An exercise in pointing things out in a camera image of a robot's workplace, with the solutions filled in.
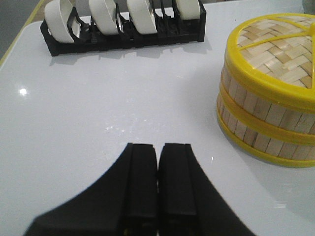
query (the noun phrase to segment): black plastic holder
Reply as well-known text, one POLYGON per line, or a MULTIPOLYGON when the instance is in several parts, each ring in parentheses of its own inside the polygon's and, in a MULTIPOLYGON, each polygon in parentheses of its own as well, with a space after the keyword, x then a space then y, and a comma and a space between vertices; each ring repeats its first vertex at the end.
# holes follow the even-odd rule
POLYGON ((172 1, 174 17, 165 13, 163 0, 160 0, 162 16, 156 13, 154 0, 152 9, 155 17, 157 33, 140 34, 135 28, 131 16, 125 19, 116 4, 116 25, 118 34, 102 34, 94 19, 91 17, 90 24, 83 22, 74 7, 67 21, 67 28, 74 43, 60 43, 50 34, 46 20, 40 26, 51 56, 68 53, 86 53, 90 51, 107 51, 113 49, 141 48, 153 45, 172 45, 188 43, 192 41, 203 42, 206 26, 206 10, 199 0, 200 18, 196 20, 182 20, 175 0, 172 1), (77 37, 71 28, 74 20, 81 25, 80 36, 77 37))
POLYGON ((156 236, 157 167, 152 145, 129 143, 95 183, 36 217, 24 236, 156 236))
POLYGON ((190 144, 165 144, 158 189, 160 236, 255 236, 209 181, 190 144))

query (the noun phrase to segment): black rack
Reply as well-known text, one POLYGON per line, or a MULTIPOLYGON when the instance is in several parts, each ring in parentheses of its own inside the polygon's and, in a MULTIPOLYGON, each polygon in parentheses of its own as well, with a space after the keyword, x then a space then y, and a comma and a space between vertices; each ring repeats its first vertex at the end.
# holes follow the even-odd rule
POLYGON ((135 28, 131 16, 129 20, 125 19, 116 4, 116 25, 117 35, 102 34, 94 19, 91 17, 91 23, 83 22, 74 7, 67 21, 67 28, 74 43, 59 43, 53 38, 48 30, 46 20, 40 26, 51 56, 67 53, 85 53, 89 51, 107 51, 111 49, 140 48, 152 45, 171 45, 176 43, 188 43, 192 41, 203 42, 206 26, 206 10, 199 0, 200 18, 196 20, 182 20, 175 0, 172 1, 174 17, 165 13, 163 1, 160 0, 162 16, 156 13, 154 0, 152 8, 155 17, 157 33, 140 34, 135 28), (80 36, 77 37, 71 28, 76 19, 81 25, 80 36))

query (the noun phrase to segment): white band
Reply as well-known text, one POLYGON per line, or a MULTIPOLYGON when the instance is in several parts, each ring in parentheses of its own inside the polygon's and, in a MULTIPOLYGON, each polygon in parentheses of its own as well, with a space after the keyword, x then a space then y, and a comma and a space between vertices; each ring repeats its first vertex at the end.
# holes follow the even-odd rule
MULTIPOLYGON (((74 43, 67 28, 67 21, 73 5, 69 0, 53 0, 45 6, 45 20, 51 35, 60 43, 74 43)), ((73 33, 80 36, 80 24, 74 19, 72 24, 73 33)))
POLYGON ((118 34, 115 21, 116 4, 113 0, 89 0, 91 14, 104 35, 118 34))
POLYGON ((157 33, 156 22, 149 0, 127 0, 134 26, 140 34, 157 33))
POLYGON ((176 4, 182 20, 194 20, 200 18, 200 6, 198 0, 176 0, 176 4))

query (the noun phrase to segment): bamboo steamer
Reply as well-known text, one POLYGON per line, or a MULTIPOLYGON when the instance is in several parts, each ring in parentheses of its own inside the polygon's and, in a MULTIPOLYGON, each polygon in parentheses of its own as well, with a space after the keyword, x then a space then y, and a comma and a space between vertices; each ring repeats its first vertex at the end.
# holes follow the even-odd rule
POLYGON ((239 146, 267 161, 315 166, 315 16, 251 19, 229 36, 218 121, 239 146))

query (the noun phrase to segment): white table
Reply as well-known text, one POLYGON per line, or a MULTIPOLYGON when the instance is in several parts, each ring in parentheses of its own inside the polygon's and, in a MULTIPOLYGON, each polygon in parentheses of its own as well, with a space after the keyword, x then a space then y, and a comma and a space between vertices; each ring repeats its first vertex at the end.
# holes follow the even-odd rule
POLYGON ((249 18, 302 12, 298 0, 205 5, 204 43, 52 58, 40 22, 0 68, 0 235, 21 236, 72 198, 127 142, 190 143, 209 179, 258 236, 315 234, 315 168, 262 162, 234 146, 215 112, 225 43, 249 18))

